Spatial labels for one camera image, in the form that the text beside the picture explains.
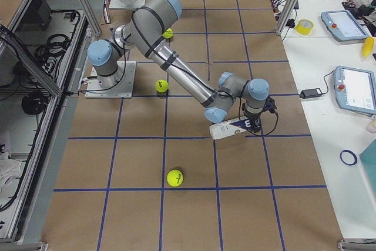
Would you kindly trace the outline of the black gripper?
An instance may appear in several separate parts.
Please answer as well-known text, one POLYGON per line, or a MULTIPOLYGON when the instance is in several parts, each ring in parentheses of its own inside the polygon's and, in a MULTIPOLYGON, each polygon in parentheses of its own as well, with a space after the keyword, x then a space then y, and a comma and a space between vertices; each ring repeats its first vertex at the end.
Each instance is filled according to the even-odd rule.
POLYGON ((252 113, 252 112, 249 112, 247 109, 245 109, 243 112, 244 112, 245 117, 248 120, 247 126, 251 126, 251 131, 253 133, 260 132, 261 125, 260 125, 259 119, 260 119, 261 113, 260 112, 252 113))

